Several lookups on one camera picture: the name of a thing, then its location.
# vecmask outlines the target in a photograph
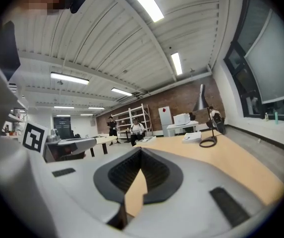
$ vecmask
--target white device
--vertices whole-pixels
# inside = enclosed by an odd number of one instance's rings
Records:
[[[173,117],[173,122],[175,125],[184,125],[190,122],[189,114],[180,114]]]

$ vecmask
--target wooden desk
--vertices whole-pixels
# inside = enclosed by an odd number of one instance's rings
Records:
[[[117,136],[109,136],[109,137],[97,137],[97,145],[102,145],[103,153],[108,154],[107,145],[106,143],[112,142],[113,140],[116,140]],[[94,157],[94,151],[93,148],[90,148],[91,156]]]
[[[218,135],[214,147],[202,148],[198,143],[183,144],[183,136],[158,137],[147,148],[161,150],[190,159],[203,161],[219,168],[257,195],[269,205],[284,194],[284,184],[253,155],[227,137]],[[210,131],[202,133],[202,138],[212,136]],[[140,171],[125,195],[128,214],[136,216],[143,206],[143,194],[147,193],[146,181]]]

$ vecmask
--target red brick wall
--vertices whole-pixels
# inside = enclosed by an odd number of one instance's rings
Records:
[[[141,104],[148,105],[150,109],[153,131],[162,130],[158,108],[169,106],[172,117],[182,113],[192,112],[192,109],[199,96],[201,84],[206,85],[205,97],[208,104],[210,106],[213,106],[216,110],[220,111],[223,117],[226,117],[216,82],[212,77],[207,77],[174,87],[165,92],[144,98],[97,117],[98,133],[109,132],[107,121],[108,117],[111,116],[111,114],[118,114],[127,111],[128,108],[136,108]],[[196,115],[196,121],[198,121],[199,124],[205,123],[209,119],[207,110],[200,110],[194,112],[194,114]]]

